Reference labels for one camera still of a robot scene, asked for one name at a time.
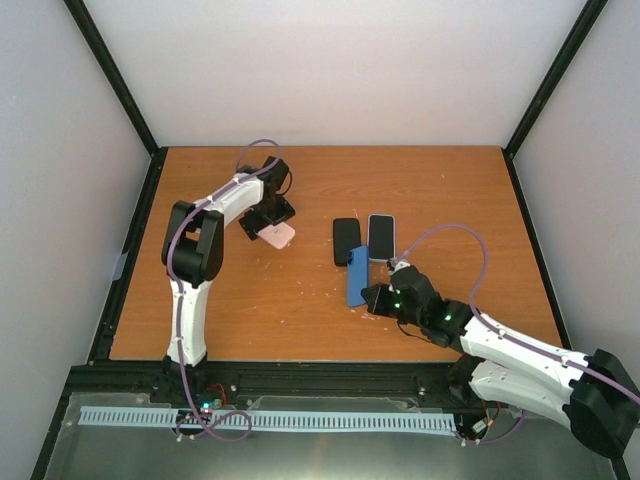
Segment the pink phone case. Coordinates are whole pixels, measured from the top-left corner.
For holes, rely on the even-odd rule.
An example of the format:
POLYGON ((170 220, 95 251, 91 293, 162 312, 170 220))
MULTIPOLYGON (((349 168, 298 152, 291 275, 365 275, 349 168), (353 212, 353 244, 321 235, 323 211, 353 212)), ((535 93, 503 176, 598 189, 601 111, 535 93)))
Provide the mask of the pink phone case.
POLYGON ((286 248, 295 237, 295 234, 295 229, 286 222, 268 225, 257 232, 257 236, 260 239, 278 250, 286 248))

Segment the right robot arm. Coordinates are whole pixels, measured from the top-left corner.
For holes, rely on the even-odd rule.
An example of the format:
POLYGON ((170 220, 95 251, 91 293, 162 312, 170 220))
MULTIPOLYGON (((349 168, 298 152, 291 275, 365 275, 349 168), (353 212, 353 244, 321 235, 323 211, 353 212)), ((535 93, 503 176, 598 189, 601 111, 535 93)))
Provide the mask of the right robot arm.
POLYGON ((564 426, 602 457, 623 456, 639 424, 639 389, 614 354, 567 350, 513 330, 442 298, 406 262, 392 270, 389 283, 360 295, 369 312, 416 326, 432 344, 460 353, 470 370, 460 398, 515 406, 564 426))

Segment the black phone case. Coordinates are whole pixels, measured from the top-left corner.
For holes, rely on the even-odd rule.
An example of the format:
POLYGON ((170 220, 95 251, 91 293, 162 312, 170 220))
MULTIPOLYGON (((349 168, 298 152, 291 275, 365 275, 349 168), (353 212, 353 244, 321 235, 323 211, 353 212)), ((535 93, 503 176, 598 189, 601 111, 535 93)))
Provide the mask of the black phone case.
POLYGON ((336 266, 345 267, 349 252, 361 244, 361 228, 357 218, 333 220, 333 259, 336 266))

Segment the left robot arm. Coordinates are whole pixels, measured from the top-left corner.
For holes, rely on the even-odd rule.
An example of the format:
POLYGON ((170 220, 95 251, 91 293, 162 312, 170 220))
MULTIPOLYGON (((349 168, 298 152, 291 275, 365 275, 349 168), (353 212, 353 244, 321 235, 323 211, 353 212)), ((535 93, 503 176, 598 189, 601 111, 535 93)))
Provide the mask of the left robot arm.
POLYGON ((208 378, 193 366, 207 353, 205 322, 208 294, 221 270, 224 231, 237 220, 251 240, 262 239, 276 249, 295 236, 287 224, 295 209, 280 191, 291 176, 284 160, 270 156, 261 168, 243 166, 231 180, 196 202, 178 201, 171 209, 161 260, 170 278, 172 330, 169 359, 183 366, 172 388, 186 402, 201 400, 208 378))

